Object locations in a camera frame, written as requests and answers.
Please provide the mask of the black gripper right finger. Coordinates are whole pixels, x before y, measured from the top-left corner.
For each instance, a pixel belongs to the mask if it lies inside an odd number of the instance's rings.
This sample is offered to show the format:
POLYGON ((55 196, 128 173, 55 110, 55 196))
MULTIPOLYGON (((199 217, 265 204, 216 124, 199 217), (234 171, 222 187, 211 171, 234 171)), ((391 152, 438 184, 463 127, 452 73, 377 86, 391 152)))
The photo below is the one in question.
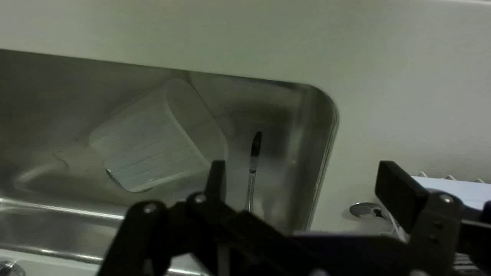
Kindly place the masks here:
POLYGON ((375 196, 409 234, 403 265, 409 273, 457 276, 454 254, 491 271, 491 208, 469 207, 449 191, 429 191, 394 161, 380 161, 375 196))

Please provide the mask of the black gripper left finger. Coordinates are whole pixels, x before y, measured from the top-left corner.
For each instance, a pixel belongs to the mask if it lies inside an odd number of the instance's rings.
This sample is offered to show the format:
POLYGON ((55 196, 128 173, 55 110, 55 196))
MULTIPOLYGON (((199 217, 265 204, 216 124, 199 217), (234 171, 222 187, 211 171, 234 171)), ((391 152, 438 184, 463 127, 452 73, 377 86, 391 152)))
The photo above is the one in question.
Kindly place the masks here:
POLYGON ((211 276, 266 276, 263 262, 231 245, 197 214, 197 207, 220 207, 225 162, 213 161, 203 190, 167 207, 150 199, 133 204, 98 268, 96 276, 165 276, 171 260, 188 254, 211 276))

